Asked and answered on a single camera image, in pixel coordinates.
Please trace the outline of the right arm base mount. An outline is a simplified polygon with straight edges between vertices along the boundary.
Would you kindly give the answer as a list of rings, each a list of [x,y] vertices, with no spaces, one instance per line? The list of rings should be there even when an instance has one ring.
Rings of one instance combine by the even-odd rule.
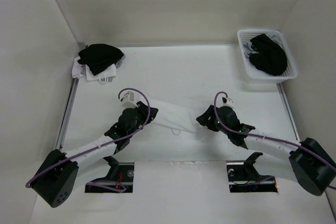
[[[261,175],[254,168],[263,153],[254,152],[246,160],[229,161],[226,170],[231,193],[277,193],[277,183],[273,176]]]

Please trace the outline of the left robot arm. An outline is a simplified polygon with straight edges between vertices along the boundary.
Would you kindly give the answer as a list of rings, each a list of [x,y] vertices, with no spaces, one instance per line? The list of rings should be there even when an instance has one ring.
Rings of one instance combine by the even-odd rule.
[[[67,153],[51,151],[27,186],[50,207],[60,206],[72,192],[79,172],[122,151],[134,134],[155,119],[158,111],[141,101],[135,108],[124,109],[117,123],[99,139]]]

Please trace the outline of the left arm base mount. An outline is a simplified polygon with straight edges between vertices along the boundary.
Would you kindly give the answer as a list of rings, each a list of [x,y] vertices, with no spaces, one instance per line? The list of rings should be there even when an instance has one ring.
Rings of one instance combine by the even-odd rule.
[[[135,163],[120,163],[108,156],[98,164],[104,172],[86,183],[85,193],[133,193]]]

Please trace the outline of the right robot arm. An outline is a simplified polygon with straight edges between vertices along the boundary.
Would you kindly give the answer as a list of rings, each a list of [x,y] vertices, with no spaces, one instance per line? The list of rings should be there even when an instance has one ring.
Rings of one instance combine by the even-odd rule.
[[[312,138],[295,144],[267,136],[242,123],[229,106],[210,105],[196,121],[213,132],[224,133],[235,146],[252,151],[242,164],[234,167],[234,174],[229,176],[231,182],[246,181],[251,186],[275,176],[321,196],[335,179],[335,162]]]

